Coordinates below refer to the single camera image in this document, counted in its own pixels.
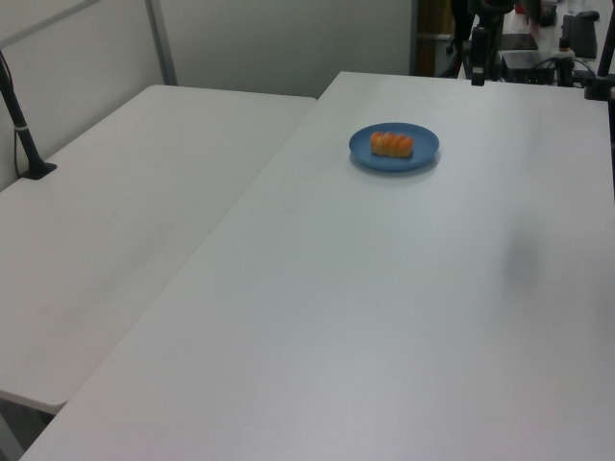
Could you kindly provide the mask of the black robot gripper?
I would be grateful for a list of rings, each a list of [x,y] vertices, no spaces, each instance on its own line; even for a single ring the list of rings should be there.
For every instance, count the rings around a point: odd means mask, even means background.
[[[471,84],[484,86],[487,54],[487,79],[498,80],[496,64],[504,16],[512,11],[512,0],[473,0],[473,14],[479,18],[478,27],[473,30],[470,65]]]

